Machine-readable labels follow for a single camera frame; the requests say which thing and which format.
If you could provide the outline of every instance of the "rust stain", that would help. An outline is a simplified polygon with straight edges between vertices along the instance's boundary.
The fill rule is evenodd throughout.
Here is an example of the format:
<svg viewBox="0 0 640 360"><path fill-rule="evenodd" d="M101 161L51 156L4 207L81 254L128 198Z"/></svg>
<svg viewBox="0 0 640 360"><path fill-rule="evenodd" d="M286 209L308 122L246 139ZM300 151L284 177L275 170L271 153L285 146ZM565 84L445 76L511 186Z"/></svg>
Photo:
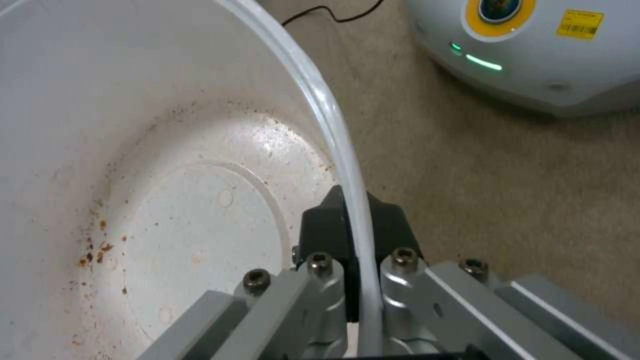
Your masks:
<svg viewBox="0 0 640 360"><path fill-rule="evenodd" d="M111 249L113 249L113 245L111 243L106 243L100 248L100 250L103 252L107 252Z"/></svg>

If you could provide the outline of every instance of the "black cable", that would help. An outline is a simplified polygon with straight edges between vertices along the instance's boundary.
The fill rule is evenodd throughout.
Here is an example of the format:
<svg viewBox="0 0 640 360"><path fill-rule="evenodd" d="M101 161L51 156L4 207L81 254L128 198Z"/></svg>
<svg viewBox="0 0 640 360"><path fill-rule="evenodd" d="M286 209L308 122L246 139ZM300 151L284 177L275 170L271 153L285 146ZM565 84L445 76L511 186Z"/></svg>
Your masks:
<svg viewBox="0 0 640 360"><path fill-rule="evenodd" d="M299 17L303 17L306 14L310 13L310 12L314 12L316 10L319 9L325 9L326 11L329 12L329 14L331 15L331 17L333 18L333 21L335 22L349 22L349 21L354 21L354 20L358 20L361 17L365 17L367 15L369 15L370 13L373 12L373 10L377 9L378 6L380 6L380 4L382 3L383 0L378 0L370 9L368 9L367 11L365 11L364 13L360 13L358 15L352 16L352 17L348 17L346 19L337 19L335 17L335 15L333 14L333 11L331 11L331 9L325 5L319 5L319 6L315 6L313 8L310 9L306 9L303 12L297 13L296 15L293 15L292 17L288 18L287 20L284 20L282 22L282 26L286 26L288 23L292 22L293 20L296 20Z"/></svg>

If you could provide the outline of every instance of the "beige carpet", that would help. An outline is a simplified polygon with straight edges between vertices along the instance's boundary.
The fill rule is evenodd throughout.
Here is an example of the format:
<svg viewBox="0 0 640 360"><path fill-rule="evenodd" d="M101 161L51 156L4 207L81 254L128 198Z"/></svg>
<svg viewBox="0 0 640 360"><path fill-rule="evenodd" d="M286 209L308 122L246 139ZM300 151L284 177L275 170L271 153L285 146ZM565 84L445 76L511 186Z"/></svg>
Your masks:
<svg viewBox="0 0 640 360"><path fill-rule="evenodd" d="M262 0L278 20L317 1ZM372 1L325 1L338 17ZM369 191L432 263L540 272L640 331L640 115L554 120L488 99L412 42L404 2L287 29L336 96Z"/></svg>

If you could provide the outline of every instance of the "white robot vacuum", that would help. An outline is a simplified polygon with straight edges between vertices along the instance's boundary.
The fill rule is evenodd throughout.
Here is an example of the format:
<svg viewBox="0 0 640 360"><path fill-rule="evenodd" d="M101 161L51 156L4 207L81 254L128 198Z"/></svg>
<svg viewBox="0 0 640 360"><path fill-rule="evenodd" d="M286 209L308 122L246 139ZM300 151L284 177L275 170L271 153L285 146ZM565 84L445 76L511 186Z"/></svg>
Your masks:
<svg viewBox="0 0 640 360"><path fill-rule="evenodd" d="M418 42L463 81L558 117L640 104L638 0L408 0Z"/></svg>

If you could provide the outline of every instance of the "barcode sticker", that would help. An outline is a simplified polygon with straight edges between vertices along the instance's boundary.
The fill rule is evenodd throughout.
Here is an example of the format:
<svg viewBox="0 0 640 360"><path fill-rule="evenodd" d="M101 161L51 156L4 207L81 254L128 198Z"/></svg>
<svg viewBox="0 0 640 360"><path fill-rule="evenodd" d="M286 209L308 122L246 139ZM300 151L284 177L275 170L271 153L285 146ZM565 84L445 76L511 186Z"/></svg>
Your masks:
<svg viewBox="0 0 640 360"><path fill-rule="evenodd" d="M591 40L596 36L603 13L567 10L564 13L557 34L563 37L574 37Z"/></svg>

